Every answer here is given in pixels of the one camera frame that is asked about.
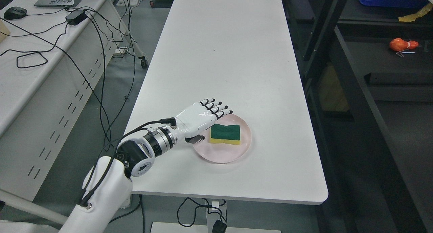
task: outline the white desk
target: white desk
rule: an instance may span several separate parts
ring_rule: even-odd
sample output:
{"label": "white desk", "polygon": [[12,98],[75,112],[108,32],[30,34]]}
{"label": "white desk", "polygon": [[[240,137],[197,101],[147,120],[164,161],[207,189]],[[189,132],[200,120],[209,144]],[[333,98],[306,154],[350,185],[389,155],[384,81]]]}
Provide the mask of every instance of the white desk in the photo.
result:
{"label": "white desk", "polygon": [[[37,0],[14,0],[4,9],[20,6],[28,14],[58,11],[59,8],[36,8]],[[109,0],[82,0],[77,7],[90,6],[104,15],[114,26],[119,24],[119,14]],[[11,20],[14,24],[36,33],[64,22],[69,13],[27,16]],[[102,31],[109,37],[105,21],[96,17]],[[12,35],[25,32],[11,26]],[[40,37],[54,43],[65,25],[56,26]],[[120,32],[113,31],[120,39]],[[106,64],[116,46],[103,35]],[[104,69],[101,43],[89,20],[77,26],[68,26],[66,35],[58,46],[75,60],[91,87],[95,87]],[[33,36],[7,37],[0,43],[0,52],[6,49],[47,50],[52,45]],[[69,135],[74,123],[91,95],[84,78],[71,60],[59,49],[45,53],[48,63],[39,67],[18,69],[16,57],[21,54],[9,52],[0,57],[0,190],[23,199],[33,200],[48,171]],[[22,65],[40,63],[39,57],[26,57]]]}
{"label": "white desk", "polygon": [[212,164],[186,143],[133,178],[133,193],[321,204],[328,197],[281,0],[174,0],[126,132],[215,98],[252,145]]}

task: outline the orange object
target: orange object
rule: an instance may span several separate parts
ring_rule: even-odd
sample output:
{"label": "orange object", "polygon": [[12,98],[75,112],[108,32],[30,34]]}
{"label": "orange object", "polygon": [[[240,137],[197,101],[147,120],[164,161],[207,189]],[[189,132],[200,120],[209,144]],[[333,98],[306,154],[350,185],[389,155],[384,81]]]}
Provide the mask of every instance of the orange object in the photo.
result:
{"label": "orange object", "polygon": [[389,43],[389,47],[394,51],[403,51],[406,49],[414,49],[419,45],[418,42],[409,41],[406,42],[401,38],[396,38]]}

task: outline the pink plate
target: pink plate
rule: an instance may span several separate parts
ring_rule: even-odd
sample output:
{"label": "pink plate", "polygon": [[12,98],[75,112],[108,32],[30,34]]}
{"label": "pink plate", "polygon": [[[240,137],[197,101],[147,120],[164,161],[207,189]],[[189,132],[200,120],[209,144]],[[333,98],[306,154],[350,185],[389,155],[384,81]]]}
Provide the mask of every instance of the pink plate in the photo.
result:
{"label": "pink plate", "polygon": [[216,123],[220,125],[240,125],[241,144],[209,143],[210,129],[207,129],[200,134],[206,139],[193,145],[195,151],[201,157],[218,164],[225,164],[239,159],[251,145],[251,130],[248,125],[243,119],[234,114],[226,115],[217,120]]}

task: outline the sponge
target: sponge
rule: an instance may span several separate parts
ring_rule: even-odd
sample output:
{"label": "sponge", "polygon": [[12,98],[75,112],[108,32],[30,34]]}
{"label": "sponge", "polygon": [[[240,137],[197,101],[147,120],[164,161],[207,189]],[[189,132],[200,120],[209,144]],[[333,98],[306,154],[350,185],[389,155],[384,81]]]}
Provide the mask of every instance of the sponge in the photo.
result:
{"label": "sponge", "polygon": [[241,144],[241,130],[239,125],[214,124],[210,127],[209,143]]}

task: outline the robotic arm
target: robotic arm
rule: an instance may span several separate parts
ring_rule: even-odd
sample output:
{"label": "robotic arm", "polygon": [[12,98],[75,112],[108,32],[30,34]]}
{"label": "robotic arm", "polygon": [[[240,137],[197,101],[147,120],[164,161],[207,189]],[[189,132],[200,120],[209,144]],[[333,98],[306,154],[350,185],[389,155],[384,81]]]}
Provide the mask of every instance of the robotic arm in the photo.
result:
{"label": "robotic arm", "polygon": [[[75,206],[59,233],[102,233],[114,213],[130,195],[133,187],[131,176],[141,176],[149,171],[156,157],[182,140],[189,143],[200,142],[204,139],[199,135],[202,131],[231,113],[228,106],[221,102],[204,99],[189,106],[176,117],[164,119],[170,125],[149,128],[145,136],[121,142],[114,155],[115,159],[101,157],[93,171],[88,173],[83,188],[88,184],[88,188],[96,186],[97,189],[85,204]],[[141,129],[139,127],[128,134]]]}

